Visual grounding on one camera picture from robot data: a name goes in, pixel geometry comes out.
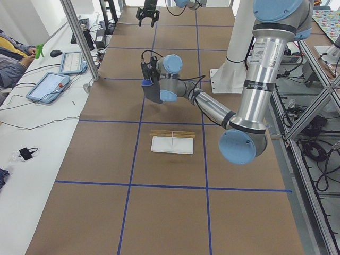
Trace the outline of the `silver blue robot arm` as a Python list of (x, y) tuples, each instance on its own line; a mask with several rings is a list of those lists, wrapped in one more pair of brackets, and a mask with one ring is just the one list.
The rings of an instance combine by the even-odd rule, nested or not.
[(229, 162), (252, 162), (267, 146), (264, 115), (286, 45), (310, 36), (313, 6), (313, 1), (240, 2), (226, 60), (210, 71), (216, 93), (241, 94), (236, 112), (192, 80), (181, 79), (183, 62), (175, 54), (155, 54), (149, 62), (141, 62), (145, 97), (155, 103), (186, 98), (225, 129), (219, 149)]
[[(138, 19), (138, 26), (142, 25), (142, 21), (145, 18), (151, 18), (150, 26), (153, 28), (155, 22), (159, 21), (160, 11), (157, 9), (157, 0), (145, 0), (143, 8), (138, 8), (136, 12), (136, 18)], [(167, 11), (170, 15), (178, 17), (183, 14), (186, 8), (190, 10), (197, 10), (200, 7), (204, 7), (207, 1), (190, 1), (190, 0), (175, 0), (175, 4), (183, 11), (179, 14), (174, 14), (170, 11), (166, 5)]]

